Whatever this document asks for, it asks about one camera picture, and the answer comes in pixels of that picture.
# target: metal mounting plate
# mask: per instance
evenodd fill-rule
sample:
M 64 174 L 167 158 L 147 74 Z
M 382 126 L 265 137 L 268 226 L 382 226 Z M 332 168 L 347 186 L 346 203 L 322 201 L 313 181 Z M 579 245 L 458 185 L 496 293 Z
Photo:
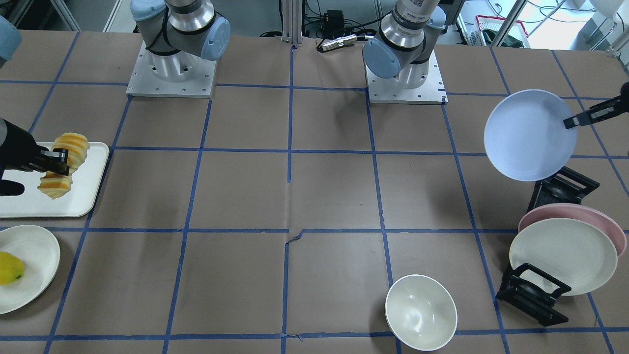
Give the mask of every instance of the metal mounting plate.
M 377 77 L 367 66 L 365 66 L 365 71 L 367 73 L 367 86 L 371 103 L 441 105 L 448 101 L 434 52 L 430 55 L 430 72 L 426 77 L 426 82 L 415 89 L 402 87 L 395 78 L 383 79 Z
M 186 97 L 210 98 L 214 87 L 216 62 L 199 60 L 191 78 L 185 81 L 164 81 L 155 75 L 148 64 L 148 55 L 142 43 L 140 53 L 133 67 L 126 93 L 139 97 Z

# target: white bowl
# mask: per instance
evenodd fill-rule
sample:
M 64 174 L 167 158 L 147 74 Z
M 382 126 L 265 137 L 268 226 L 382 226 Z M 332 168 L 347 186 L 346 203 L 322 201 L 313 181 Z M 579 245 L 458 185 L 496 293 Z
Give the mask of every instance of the white bowl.
M 384 304 L 393 334 L 413 349 L 437 350 L 454 336 L 457 307 L 438 281 L 406 275 L 393 283 Z
M 57 238 L 35 225 L 20 225 L 0 231 L 0 251 L 24 263 L 24 276 L 0 286 L 0 314 L 28 304 L 38 297 L 57 273 L 61 252 Z
M 541 89 L 512 94 L 498 103 L 485 125 L 485 151 L 494 167 L 518 181 L 539 181 L 564 167 L 577 144 L 566 129 L 572 112 L 558 96 Z

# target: black dish rack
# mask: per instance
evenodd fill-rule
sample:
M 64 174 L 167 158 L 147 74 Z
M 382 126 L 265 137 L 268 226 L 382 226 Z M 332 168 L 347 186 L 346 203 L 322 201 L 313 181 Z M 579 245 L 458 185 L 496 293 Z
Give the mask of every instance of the black dish rack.
M 583 198 L 599 186 L 600 184 L 591 178 L 563 167 L 552 176 L 535 183 L 528 211 L 551 203 L 581 204 Z M 522 279 L 522 273 L 527 270 L 552 282 L 558 286 L 557 289 L 549 294 L 537 285 Z M 507 267 L 496 298 L 508 302 L 547 327 L 568 321 L 568 317 L 553 309 L 553 305 L 562 294 L 570 290 L 572 288 L 567 284 L 534 265 L 524 263 L 516 269 L 512 269 L 511 265 Z

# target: table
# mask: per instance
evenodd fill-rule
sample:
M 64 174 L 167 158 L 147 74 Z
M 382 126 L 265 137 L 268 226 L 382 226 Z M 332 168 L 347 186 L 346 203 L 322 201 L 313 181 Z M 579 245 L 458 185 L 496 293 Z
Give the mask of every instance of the table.
M 457 304 L 440 353 L 629 351 L 627 257 L 560 298 L 570 321 L 548 330 L 493 297 L 533 184 L 491 166 L 484 123 L 522 89 L 574 113 L 616 96 L 627 78 L 602 52 L 437 46 L 447 105 L 370 105 L 360 45 L 233 37 L 212 100 L 131 98 L 140 35 L 22 34 L 0 115 L 111 154 L 87 215 L 0 220 L 46 227 L 62 252 L 42 296 L 0 316 L 0 352 L 413 353 L 384 318 L 412 273 Z M 626 116 L 581 127 L 567 164 L 625 232 L 628 135 Z

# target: bowl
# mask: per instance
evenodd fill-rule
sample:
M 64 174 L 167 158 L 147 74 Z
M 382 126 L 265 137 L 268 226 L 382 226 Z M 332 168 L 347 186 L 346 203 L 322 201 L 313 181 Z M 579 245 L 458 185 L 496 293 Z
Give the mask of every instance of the bowl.
M 37 298 L 52 282 L 61 252 L 57 238 L 36 225 L 20 225 L 0 231 L 0 251 L 24 263 L 24 276 L 0 286 L 0 314 L 19 309 Z
M 446 345 L 457 329 L 457 307 L 443 285 L 425 275 L 398 279 L 384 304 L 393 334 L 413 349 L 431 351 Z
M 577 144 L 577 129 L 566 129 L 572 112 L 558 96 L 528 89 L 503 99 L 485 124 L 491 164 L 518 181 L 539 181 L 559 171 Z
M 530 263 L 572 287 L 564 296 L 581 295 L 605 284 L 616 271 L 618 253 L 607 235 L 581 220 L 553 218 L 534 222 L 513 239 L 509 262 Z M 533 272 L 522 279 L 546 293 L 557 286 Z
M 627 247 L 627 237 L 611 217 L 580 204 L 553 203 L 537 207 L 524 215 L 518 224 L 518 232 L 534 222 L 552 219 L 556 217 L 581 220 L 603 231 L 616 247 L 618 256 L 622 256 Z

